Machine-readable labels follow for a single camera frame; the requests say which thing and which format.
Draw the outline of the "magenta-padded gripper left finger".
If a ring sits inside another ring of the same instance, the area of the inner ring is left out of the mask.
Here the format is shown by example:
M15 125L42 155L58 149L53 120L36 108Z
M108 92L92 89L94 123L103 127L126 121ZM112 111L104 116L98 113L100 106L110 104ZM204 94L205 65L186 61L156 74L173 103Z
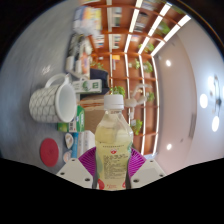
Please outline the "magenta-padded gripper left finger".
M79 158L70 158L58 171L57 176L78 186L95 189L97 187L95 152L96 148L93 147Z

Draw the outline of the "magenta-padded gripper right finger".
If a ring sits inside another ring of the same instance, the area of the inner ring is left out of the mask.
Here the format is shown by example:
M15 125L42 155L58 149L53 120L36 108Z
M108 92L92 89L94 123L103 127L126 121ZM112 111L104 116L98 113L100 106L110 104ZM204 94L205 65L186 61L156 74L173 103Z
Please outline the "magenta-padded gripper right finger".
M137 150L131 149L127 167L127 188L141 188L157 181L166 174L154 159L146 159Z

